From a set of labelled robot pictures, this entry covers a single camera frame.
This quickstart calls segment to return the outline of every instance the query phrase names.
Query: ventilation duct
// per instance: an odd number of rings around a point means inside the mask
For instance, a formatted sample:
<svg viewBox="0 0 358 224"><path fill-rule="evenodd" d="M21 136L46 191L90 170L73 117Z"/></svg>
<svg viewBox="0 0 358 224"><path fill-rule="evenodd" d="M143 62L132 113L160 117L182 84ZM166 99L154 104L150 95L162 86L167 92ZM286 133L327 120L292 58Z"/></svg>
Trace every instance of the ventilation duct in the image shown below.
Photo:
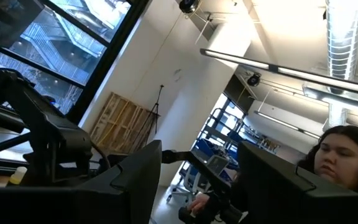
<svg viewBox="0 0 358 224"><path fill-rule="evenodd" d="M358 60L358 0L326 0L329 75L353 80ZM332 93L343 94L338 89ZM335 104L329 106L330 127L344 125L347 110Z"/></svg>

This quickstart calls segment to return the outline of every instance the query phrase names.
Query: hand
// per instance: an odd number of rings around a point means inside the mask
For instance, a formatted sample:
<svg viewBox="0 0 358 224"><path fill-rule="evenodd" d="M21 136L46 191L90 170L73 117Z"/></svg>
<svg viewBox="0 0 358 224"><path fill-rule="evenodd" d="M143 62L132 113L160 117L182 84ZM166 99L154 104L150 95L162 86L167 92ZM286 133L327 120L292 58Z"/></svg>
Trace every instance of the hand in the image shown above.
<svg viewBox="0 0 358 224"><path fill-rule="evenodd" d="M189 211L192 211L193 214L197 214L199 211L204 209L206 202L208 201L209 196L206 194L199 194L196 196L196 199L187 207Z"/></svg>

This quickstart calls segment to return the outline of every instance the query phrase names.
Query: bottle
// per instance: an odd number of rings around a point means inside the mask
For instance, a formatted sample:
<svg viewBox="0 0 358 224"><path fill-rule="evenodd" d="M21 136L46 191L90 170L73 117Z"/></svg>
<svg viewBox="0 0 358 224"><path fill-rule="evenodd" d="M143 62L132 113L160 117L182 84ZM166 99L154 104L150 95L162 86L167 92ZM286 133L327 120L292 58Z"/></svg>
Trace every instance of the bottle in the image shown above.
<svg viewBox="0 0 358 224"><path fill-rule="evenodd" d="M22 179L24 177L24 174L27 172L27 168L25 167L18 167L14 174L11 175L11 178L9 178L9 182L6 184L6 186L17 186L22 182Z"/></svg>

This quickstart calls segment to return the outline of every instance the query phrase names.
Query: white ceiling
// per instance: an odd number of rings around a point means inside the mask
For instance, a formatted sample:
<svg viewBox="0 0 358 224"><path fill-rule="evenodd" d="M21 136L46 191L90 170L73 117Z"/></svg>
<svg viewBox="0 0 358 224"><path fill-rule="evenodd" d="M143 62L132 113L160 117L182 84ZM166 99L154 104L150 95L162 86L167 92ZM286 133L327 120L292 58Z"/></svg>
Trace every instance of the white ceiling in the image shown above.
<svg viewBox="0 0 358 224"><path fill-rule="evenodd" d="M325 5L325 0L203 0L197 13L201 17L207 17L209 12L221 12L222 17L229 13L248 13L254 21L257 35L253 35L246 58L326 75ZM200 30L205 24L197 17L191 20ZM220 22L224 20L214 20L204 35L210 37L213 28ZM266 71L259 72L263 83L252 88L258 100L265 98L272 85L301 93L303 82ZM239 68L236 74L247 77L244 68ZM271 91L266 102L320 123L328 117L328 106L283 93ZM357 116L350 115L348 121L358 125L358 113L352 111L352 114Z"/></svg>

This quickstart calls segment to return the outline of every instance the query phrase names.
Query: wooden crate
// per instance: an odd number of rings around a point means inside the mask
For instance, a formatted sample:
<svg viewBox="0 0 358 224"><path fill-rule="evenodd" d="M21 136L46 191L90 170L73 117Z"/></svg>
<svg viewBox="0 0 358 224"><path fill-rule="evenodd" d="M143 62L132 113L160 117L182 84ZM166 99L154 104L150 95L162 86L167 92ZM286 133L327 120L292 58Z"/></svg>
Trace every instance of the wooden crate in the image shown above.
<svg viewBox="0 0 358 224"><path fill-rule="evenodd" d="M111 93L91 138L106 154L131 154L145 145L154 124L151 111Z"/></svg>

